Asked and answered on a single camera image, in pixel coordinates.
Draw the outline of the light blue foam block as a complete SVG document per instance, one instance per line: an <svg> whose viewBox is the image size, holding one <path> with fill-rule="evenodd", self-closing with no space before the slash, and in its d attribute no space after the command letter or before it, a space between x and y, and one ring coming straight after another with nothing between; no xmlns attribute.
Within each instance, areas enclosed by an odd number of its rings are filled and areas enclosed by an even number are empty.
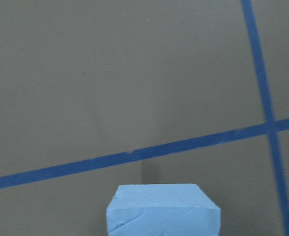
<svg viewBox="0 0 289 236"><path fill-rule="evenodd" d="M130 184L106 210L110 236L217 236L221 209L196 184Z"/></svg>

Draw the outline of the brown paper table cover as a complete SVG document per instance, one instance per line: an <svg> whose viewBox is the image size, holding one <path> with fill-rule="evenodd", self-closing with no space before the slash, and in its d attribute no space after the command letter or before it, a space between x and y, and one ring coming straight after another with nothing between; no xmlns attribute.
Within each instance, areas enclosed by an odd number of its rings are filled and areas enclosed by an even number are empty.
<svg viewBox="0 0 289 236"><path fill-rule="evenodd" d="M0 177L265 122L238 0L0 0ZM0 189L0 236L105 236L121 184L195 183L284 235L261 135Z"/></svg>

